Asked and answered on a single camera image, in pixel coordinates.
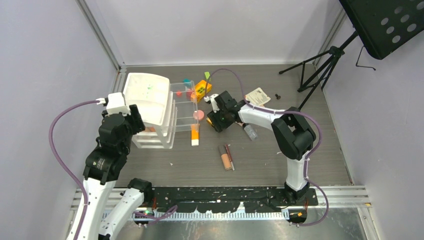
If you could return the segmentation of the gold black lipstick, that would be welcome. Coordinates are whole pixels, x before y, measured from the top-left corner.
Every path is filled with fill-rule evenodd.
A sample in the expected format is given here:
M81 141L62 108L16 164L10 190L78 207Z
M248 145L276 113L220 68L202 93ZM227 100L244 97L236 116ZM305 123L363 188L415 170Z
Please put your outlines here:
M209 123L212 127L214 126L212 121L209 118L206 118L206 122Z

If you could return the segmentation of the small pink round puff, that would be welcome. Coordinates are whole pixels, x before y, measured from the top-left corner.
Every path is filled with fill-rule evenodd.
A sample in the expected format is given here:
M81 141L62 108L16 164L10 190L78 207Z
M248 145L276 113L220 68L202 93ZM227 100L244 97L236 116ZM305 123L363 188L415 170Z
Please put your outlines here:
M202 110L196 110L193 113L193 118L197 121L201 121L205 118L205 113Z

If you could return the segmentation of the orange cream tube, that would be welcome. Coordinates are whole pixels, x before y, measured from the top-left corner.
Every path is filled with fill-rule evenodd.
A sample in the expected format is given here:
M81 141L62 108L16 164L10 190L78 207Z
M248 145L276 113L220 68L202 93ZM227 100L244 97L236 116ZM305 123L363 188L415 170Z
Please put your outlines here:
M192 124L190 126L191 130L191 146L197 147L200 144L200 134L199 134L199 125L198 124Z

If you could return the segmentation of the foundation tube grey cap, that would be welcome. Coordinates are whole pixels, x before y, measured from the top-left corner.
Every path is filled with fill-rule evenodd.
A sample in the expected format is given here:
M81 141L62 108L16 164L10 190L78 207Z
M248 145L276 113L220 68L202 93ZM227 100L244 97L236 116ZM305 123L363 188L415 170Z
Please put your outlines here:
M226 147L224 145L219 145L218 146L218 151L219 151L219 154L220 154L220 157L221 157L221 160L222 160L224 169L226 171L232 170L233 167L232 167L232 164L231 164L231 161L230 161L230 158L229 158L229 155L228 155L228 152L227 152Z

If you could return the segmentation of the clear plastic drawer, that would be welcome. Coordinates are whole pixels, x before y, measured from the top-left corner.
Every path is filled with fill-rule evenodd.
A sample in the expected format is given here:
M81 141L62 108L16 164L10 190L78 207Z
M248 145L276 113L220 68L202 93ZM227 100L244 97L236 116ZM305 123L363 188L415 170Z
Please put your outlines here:
M191 125L199 124L198 120L193 117L194 111L198 110L198 103L191 101L190 96L195 88L194 82L191 80L191 88L185 87L183 81L171 83L170 90L173 92L173 99L176 106L176 132L191 131ZM177 97L176 92L182 92L182 97Z

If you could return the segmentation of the white plastic drawer organizer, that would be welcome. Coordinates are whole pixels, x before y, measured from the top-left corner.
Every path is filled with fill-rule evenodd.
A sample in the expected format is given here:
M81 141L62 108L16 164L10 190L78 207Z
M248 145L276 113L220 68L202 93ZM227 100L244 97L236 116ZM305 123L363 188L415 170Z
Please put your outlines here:
M125 102L136 105L145 130L133 135L139 149L172 149L178 109L167 77L131 72L123 89Z

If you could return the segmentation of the red makeup pencil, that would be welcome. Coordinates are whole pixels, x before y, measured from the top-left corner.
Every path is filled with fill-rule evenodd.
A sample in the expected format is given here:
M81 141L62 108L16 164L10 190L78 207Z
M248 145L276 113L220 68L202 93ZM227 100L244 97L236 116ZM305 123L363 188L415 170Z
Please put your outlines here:
M232 158L232 156L231 156L231 152L230 152L229 145L228 145L228 144L225 144L224 146L225 146L226 153L227 153L227 156L228 156L228 159L229 159L230 165L231 165L231 169L232 169L233 171L235 171L235 167L234 167L234 163L233 163L233 158Z

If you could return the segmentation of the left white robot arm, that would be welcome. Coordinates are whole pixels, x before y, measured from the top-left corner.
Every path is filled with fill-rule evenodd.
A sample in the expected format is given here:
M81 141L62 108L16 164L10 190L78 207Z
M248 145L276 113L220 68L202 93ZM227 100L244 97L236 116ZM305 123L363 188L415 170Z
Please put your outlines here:
M82 196L69 240L114 240L125 222L139 206L148 207L154 199L152 183L134 178L123 197L110 214L103 219L109 196L116 185L120 171L127 162L133 135L145 130L135 104L129 113L102 113L96 147L85 160Z

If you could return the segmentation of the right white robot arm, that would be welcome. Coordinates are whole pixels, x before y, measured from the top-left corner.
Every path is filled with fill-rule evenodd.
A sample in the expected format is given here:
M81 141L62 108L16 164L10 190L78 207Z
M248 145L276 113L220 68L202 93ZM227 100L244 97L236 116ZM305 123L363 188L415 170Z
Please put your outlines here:
M317 136L297 108L276 110L236 101L227 91L203 98L212 106L207 114L218 133L234 123L253 124L273 132L277 145L287 159L287 177L284 182L285 198L290 205L299 205L310 187L306 162Z

